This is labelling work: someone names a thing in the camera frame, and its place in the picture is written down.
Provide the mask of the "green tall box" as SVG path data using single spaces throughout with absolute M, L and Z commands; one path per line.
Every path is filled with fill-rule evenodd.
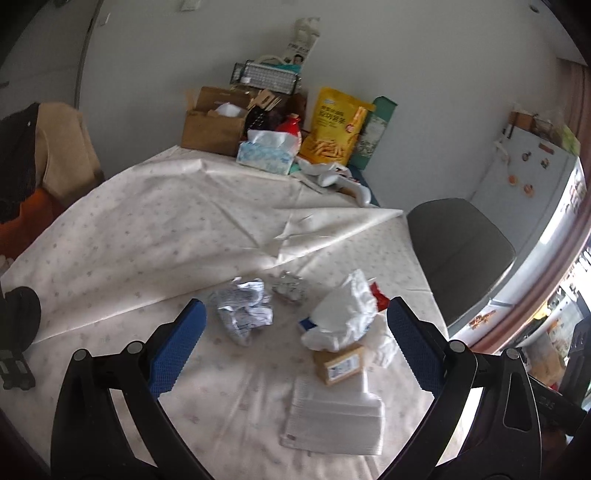
M 349 167 L 365 170 L 382 140 L 398 104 L 386 96 L 373 101 L 374 110 L 367 114 L 353 154 L 349 157 Z

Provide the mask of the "white plastic bag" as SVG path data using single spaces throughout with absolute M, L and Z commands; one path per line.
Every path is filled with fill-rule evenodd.
M 301 335 L 311 351 L 336 353 L 360 342 L 370 350 L 370 361 L 387 368 L 399 351 L 370 283 L 360 269 L 349 273 L 308 316 L 314 327 Z

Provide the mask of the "small brown cardboard box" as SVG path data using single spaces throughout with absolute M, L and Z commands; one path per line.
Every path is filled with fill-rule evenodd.
M 363 371 L 363 356 L 365 347 L 360 343 L 338 352 L 315 351 L 312 355 L 315 374 L 325 385 L 335 385 Z

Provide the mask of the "red white bottle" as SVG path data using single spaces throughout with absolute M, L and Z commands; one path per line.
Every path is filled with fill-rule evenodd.
M 288 114 L 287 119 L 276 127 L 276 132 L 287 133 L 301 140 L 300 116 L 294 113 Z

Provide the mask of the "blue white wrapper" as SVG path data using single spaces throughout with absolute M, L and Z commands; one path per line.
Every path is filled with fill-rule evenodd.
M 252 331 L 273 324 L 273 307 L 266 284 L 260 278 L 228 286 L 211 293 L 209 303 L 221 320 L 226 334 L 236 345 L 249 347 Z

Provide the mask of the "yellow snack bag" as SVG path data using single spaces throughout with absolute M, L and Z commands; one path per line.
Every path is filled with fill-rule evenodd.
M 346 166 L 373 103 L 363 102 L 334 88 L 318 93 L 311 130 L 298 155 L 313 164 L 338 163 Z

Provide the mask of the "white game controller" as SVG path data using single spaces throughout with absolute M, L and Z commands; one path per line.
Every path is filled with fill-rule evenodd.
M 360 207 L 369 207 L 372 201 L 370 189 L 360 183 L 348 168 L 339 163 L 313 164 L 304 158 L 295 159 L 294 176 L 312 190 L 325 193 L 329 190 L 352 196 Z

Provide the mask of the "blue tissue box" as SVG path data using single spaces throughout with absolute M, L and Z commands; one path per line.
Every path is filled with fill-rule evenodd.
M 286 132 L 249 130 L 240 143 L 236 162 L 267 173 L 286 176 L 290 173 L 301 140 Z

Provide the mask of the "black tablet stand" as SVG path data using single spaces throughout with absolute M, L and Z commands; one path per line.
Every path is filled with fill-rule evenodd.
M 1 293 L 1 378 L 3 388 L 23 391 L 35 386 L 24 352 L 39 330 L 41 305 L 36 292 L 26 286 Z

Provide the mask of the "clothes pile on chair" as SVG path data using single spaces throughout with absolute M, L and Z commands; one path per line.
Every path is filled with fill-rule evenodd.
M 1 120 L 1 255 L 17 258 L 104 181 L 81 112 L 33 103 Z

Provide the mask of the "white floral tablecloth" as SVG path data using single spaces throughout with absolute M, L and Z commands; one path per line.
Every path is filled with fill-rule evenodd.
M 208 318 L 173 390 L 160 401 L 177 431 L 218 479 L 375 479 L 418 426 L 431 396 L 406 361 L 370 366 L 370 391 L 386 407 L 379 456 L 322 455 L 281 446 L 294 380 L 311 370 L 301 319 L 355 270 L 443 324 L 398 210 L 360 208 L 290 177 L 180 148 L 133 166 L 66 210 L 2 276 L 32 288 L 42 318 L 26 359 L 30 391 L 1 395 L 29 446 L 50 454 L 53 418 L 72 353 L 121 351 L 176 318 L 193 298 L 236 278 L 290 272 L 308 281 L 301 307 L 276 302 L 249 347 Z

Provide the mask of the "blue snack packet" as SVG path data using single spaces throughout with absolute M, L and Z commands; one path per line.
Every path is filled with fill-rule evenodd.
M 300 322 L 298 322 L 298 326 L 300 326 L 301 331 L 303 331 L 304 333 L 317 327 L 317 325 L 315 325 L 315 323 L 311 321 L 310 318 L 305 318 L 304 320 L 301 320 Z

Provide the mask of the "black knife block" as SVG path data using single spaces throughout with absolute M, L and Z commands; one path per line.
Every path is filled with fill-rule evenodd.
M 243 136 L 247 136 L 250 130 L 269 130 L 270 113 L 280 104 L 281 97 L 269 89 L 264 89 L 250 99 L 249 107 L 246 108 L 245 125 Z

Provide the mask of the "open brown cardboard box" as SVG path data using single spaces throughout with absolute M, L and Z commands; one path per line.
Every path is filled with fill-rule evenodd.
M 235 157 L 245 130 L 245 115 L 249 111 L 252 96 L 239 90 L 204 86 L 198 93 L 186 91 L 185 100 L 180 146 Z M 229 117 L 217 111 L 226 103 L 238 107 L 238 116 Z

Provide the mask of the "grey dining chair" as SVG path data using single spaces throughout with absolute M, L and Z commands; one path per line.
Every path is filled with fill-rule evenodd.
M 422 203 L 407 215 L 407 222 L 415 254 L 448 326 L 483 300 L 516 259 L 511 242 L 465 199 Z

